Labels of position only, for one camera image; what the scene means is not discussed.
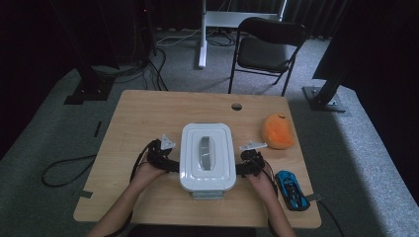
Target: desk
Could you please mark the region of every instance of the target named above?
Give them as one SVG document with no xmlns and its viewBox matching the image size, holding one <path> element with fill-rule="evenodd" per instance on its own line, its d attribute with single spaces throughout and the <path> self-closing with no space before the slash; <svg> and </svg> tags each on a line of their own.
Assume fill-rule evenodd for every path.
<svg viewBox="0 0 419 237">
<path fill-rule="evenodd" d="M 199 66 L 205 68 L 207 65 L 207 27 L 237 28 L 246 18 L 260 17 L 268 20 L 281 21 L 287 0 L 281 1 L 278 14 L 267 13 L 243 13 L 243 12 L 217 12 L 207 11 L 207 0 L 203 0 L 203 18 L 201 27 L 201 50 Z"/>
<path fill-rule="evenodd" d="M 239 103 L 241 111 L 231 105 Z M 181 134 L 191 122 L 222 122 L 232 134 L 236 164 L 241 163 L 239 146 L 249 141 L 263 142 L 260 134 L 267 115 L 282 112 L 291 117 L 283 97 L 184 92 L 125 91 L 89 175 L 84 191 L 91 198 L 81 197 L 74 212 L 78 221 L 98 221 L 117 200 L 129 182 L 136 157 L 153 139 L 166 134 L 177 146 L 169 157 L 179 161 Z M 295 145 L 287 150 L 269 147 L 259 149 L 275 173 L 289 170 L 298 178 L 306 195 L 313 193 L 301 149 Z M 288 211 L 293 227 L 317 228 L 321 224 L 315 202 L 302 212 Z M 267 226 L 267 213 L 245 178 L 237 177 L 233 189 L 222 199 L 196 200 L 185 191 L 179 174 L 167 174 L 152 183 L 138 199 L 132 222 L 178 225 Z"/>
</svg>

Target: forearm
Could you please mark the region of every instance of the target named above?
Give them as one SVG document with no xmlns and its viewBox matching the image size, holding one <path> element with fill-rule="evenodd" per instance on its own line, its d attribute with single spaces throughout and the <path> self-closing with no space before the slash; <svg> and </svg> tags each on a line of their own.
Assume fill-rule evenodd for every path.
<svg viewBox="0 0 419 237">
<path fill-rule="evenodd" d="M 148 182 L 134 180 L 130 183 L 108 212 L 99 220 L 88 236 L 107 236 L 124 226 L 133 207 L 148 185 Z"/>
<path fill-rule="evenodd" d="M 276 197 L 266 198 L 263 200 L 263 203 L 266 206 L 268 218 L 275 233 L 280 237 L 295 237 L 295 232 Z"/>
</svg>

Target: gray carpet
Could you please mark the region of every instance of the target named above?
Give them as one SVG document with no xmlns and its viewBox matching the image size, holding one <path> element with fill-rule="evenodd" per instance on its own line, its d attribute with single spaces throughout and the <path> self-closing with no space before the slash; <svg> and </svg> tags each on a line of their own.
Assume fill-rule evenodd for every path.
<svg viewBox="0 0 419 237">
<path fill-rule="evenodd" d="M 183 33 L 159 33 L 159 38 Z M 227 42 L 225 39 L 212 40 Z M 312 74 L 328 41 L 310 39 L 301 49 L 286 92 L 308 174 L 316 193 L 336 216 L 346 236 L 418 236 L 418 206 L 404 186 L 377 132 L 354 91 L 341 87 L 337 95 L 349 116 L 314 112 L 301 88 L 322 86 Z M 159 46 L 167 55 L 161 75 L 171 91 L 226 93 L 233 47 L 209 44 L 207 67 L 197 68 L 199 43 L 182 40 Z M 151 60 L 159 67 L 163 54 Z M 115 70 L 99 67 L 113 72 Z M 235 94 L 280 95 L 274 78 L 236 74 Z M 154 90 L 151 67 L 136 76 L 120 77 L 106 102 L 64 106 L 80 77 L 73 70 L 50 92 L 36 116 L 0 162 L 0 236 L 84 236 L 94 223 L 73 219 L 78 193 L 89 172 L 62 188 L 42 184 L 45 167 L 57 160 L 96 154 L 121 92 Z M 98 122 L 102 129 L 95 136 Z M 52 169 L 48 179 L 63 182 L 82 170 L 88 160 Z M 322 225 L 297 229 L 298 236 L 339 236 L 331 216 L 321 206 Z M 258 229 L 258 236 L 271 236 Z"/>
</svg>

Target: black cable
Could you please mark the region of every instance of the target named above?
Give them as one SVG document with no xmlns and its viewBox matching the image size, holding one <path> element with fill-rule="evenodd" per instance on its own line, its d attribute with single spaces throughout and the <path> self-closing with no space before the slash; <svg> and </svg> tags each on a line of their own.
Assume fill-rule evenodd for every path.
<svg viewBox="0 0 419 237">
<path fill-rule="evenodd" d="M 133 177 L 136 174 L 136 171 L 138 170 L 138 168 L 141 166 L 141 164 L 139 164 L 139 162 L 141 161 L 142 156 L 144 155 L 145 151 L 148 150 L 148 148 L 151 146 L 151 144 L 153 144 L 153 141 L 151 141 L 150 143 L 148 143 L 144 149 L 142 149 L 141 153 L 139 153 L 138 157 L 136 158 L 135 163 L 133 164 L 132 167 L 132 171 L 131 171 L 131 175 L 129 177 L 129 182 L 132 181 Z"/>
<path fill-rule="evenodd" d="M 222 43 L 222 42 L 212 40 L 213 38 L 226 38 L 226 39 L 228 39 L 228 43 Z M 197 41 L 197 40 L 201 40 L 201 37 L 184 37 L 182 39 L 182 41 L 186 41 L 186 40 Z M 214 34 L 214 35 L 208 35 L 206 37 L 206 40 L 209 44 L 215 45 L 215 46 L 234 46 L 235 45 L 235 37 L 234 36 L 229 36 L 228 34 L 218 33 L 218 34 Z"/>
<path fill-rule="evenodd" d="M 104 71 L 100 71 L 98 69 L 95 69 L 94 71 L 96 72 L 96 74 L 98 74 L 99 76 L 103 76 L 103 77 L 123 77 L 123 76 L 137 75 L 138 73 L 143 72 L 144 68 L 145 68 L 145 65 L 143 65 L 142 63 L 140 64 L 139 62 L 137 62 L 133 68 L 129 68 L 129 69 L 126 69 L 126 70 L 123 70 L 123 71 L 104 72 Z"/>
<path fill-rule="evenodd" d="M 318 202 L 318 203 L 320 203 L 320 204 L 324 207 L 324 209 L 326 209 L 326 211 L 329 213 L 330 217 L 332 217 L 333 221 L 335 222 L 336 226 L 338 227 L 339 233 L 341 234 L 341 236 L 342 236 L 342 237 L 344 237 L 344 236 L 345 236 L 345 234 L 343 233 L 342 228 L 341 228 L 341 226 L 339 225 L 338 220 L 337 220 L 337 219 L 336 219 L 336 217 L 332 214 L 332 211 L 331 211 L 331 210 L 330 210 L 330 209 L 326 206 L 326 204 L 324 204 L 324 202 L 323 202 L 323 201 L 318 200 L 317 202 Z"/>
<path fill-rule="evenodd" d="M 127 83 L 127 82 L 130 82 L 130 81 L 136 80 L 137 78 L 141 77 L 143 74 L 144 74 L 144 73 L 141 73 L 141 75 L 138 75 L 138 76 L 132 77 L 132 78 L 127 79 L 127 80 L 125 80 L 125 81 L 115 81 L 114 83 L 115 83 L 115 84 L 123 84 L 123 83 Z"/>
<path fill-rule="evenodd" d="M 166 91 L 169 91 L 169 89 L 167 88 L 166 84 L 164 83 L 163 77 L 161 76 L 161 70 L 163 69 L 163 66 L 166 63 L 166 59 L 167 59 L 166 52 L 164 50 L 160 49 L 160 48 L 157 48 L 157 50 L 159 50 L 162 53 L 162 55 L 163 55 L 163 61 L 161 63 L 161 66 L 159 67 L 159 69 L 157 69 L 157 67 L 151 61 L 150 61 L 150 65 L 154 68 L 155 72 L 157 73 L 157 79 L 156 79 L 156 81 L 157 81 L 157 87 L 158 87 L 158 89 L 160 91 L 162 91 L 162 89 L 160 87 L 160 82 L 161 82 L 161 84 L 163 85 L 164 89 Z"/>
<path fill-rule="evenodd" d="M 248 159 L 250 160 L 250 161 L 252 161 L 253 162 L 253 164 L 256 166 L 256 167 L 258 167 L 259 169 L 260 169 L 260 171 L 262 171 L 264 174 L 265 174 L 265 176 L 266 177 L 268 177 L 268 179 L 269 180 L 271 180 L 271 182 L 273 181 L 273 179 L 272 179 L 272 176 L 271 177 L 269 177 L 269 175 L 268 175 L 268 173 L 266 173 L 266 171 L 263 169 L 263 167 L 261 167 L 252 157 L 248 157 Z"/>
<path fill-rule="evenodd" d="M 154 72 L 150 69 L 151 73 L 151 83 L 153 84 L 154 90 L 157 91 L 156 83 L 154 82 Z"/>
<path fill-rule="evenodd" d="M 51 187 L 51 188 L 59 188 L 59 187 L 63 187 L 63 186 L 69 185 L 69 184 L 73 183 L 75 180 L 77 180 L 80 176 L 82 176 L 93 165 L 93 163 L 95 162 L 95 159 L 96 158 L 92 162 L 90 162 L 89 165 L 86 166 L 86 168 L 84 168 L 84 170 L 81 171 L 77 176 L 75 176 L 73 179 L 71 179 L 71 180 L 69 180 L 69 181 L 67 181 L 65 183 L 62 183 L 62 184 L 55 185 L 55 184 L 49 183 L 46 180 L 46 173 L 48 173 L 49 169 L 51 169 L 53 166 L 56 166 L 56 165 L 58 165 L 60 163 L 80 161 L 80 160 L 85 160 L 85 159 L 89 159 L 89 158 L 96 157 L 96 156 L 97 155 L 89 155 L 89 156 L 84 156 L 84 157 L 80 157 L 80 158 L 73 158 L 73 159 L 60 160 L 60 161 L 53 162 L 53 163 L 49 164 L 45 168 L 45 170 L 43 170 L 42 175 L 41 175 L 41 181 L 42 181 L 42 183 L 44 185 L 46 185 L 48 187 Z"/>
</svg>

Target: person's arm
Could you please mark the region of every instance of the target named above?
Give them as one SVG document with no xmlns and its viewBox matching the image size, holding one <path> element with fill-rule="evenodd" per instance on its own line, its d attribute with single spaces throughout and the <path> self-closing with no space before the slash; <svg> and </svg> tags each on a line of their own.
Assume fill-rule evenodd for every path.
<svg viewBox="0 0 419 237">
<path fill-rule="evenodd" d="M 269 169 L 266 166 L 265 171 L 269 174 Z M 291 228 L 284 210 L 278 201 L 274 188 L 269 178 L 262 172 L 254 177 L 253 175 L 246 175 L 253 189 L 262 200 L 268 212 L 268 218 L 275 233 L 281 237 L 295 237 L 295 232 Z"/>
<path fill-rule="evenodd" d="M 142 164 L 124 192 L 87 236 L 103 237 L 113 234 L 123 227 L 139 195 L 163 173 L 164 171 L 156 169 L 148 163 Z"/>
</svg>

